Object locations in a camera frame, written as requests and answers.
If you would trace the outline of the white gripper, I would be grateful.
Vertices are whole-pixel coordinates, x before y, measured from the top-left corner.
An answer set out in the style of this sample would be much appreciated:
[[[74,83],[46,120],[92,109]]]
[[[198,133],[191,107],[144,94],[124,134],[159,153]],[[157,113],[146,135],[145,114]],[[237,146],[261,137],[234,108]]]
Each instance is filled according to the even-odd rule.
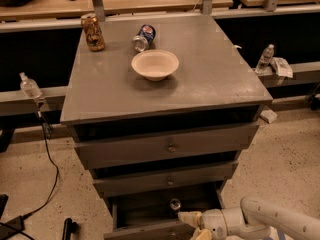
[[[229,210],[212,209],[203,214],[199,211],[179,212],[181,222],[196,228],[190,240],[225,240],[229,236]]]

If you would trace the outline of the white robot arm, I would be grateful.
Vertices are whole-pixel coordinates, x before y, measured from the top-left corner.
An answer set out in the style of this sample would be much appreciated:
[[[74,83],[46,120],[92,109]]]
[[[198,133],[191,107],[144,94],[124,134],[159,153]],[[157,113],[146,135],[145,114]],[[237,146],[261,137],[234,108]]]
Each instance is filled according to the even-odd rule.
[[[259,240],[280,230],[293,240],[320,240],[320,220],[267,202],[245,196],[239,207],[205,212],[179,212],[181,222],[195,229],[190,240],[226,240],[237,236]]]

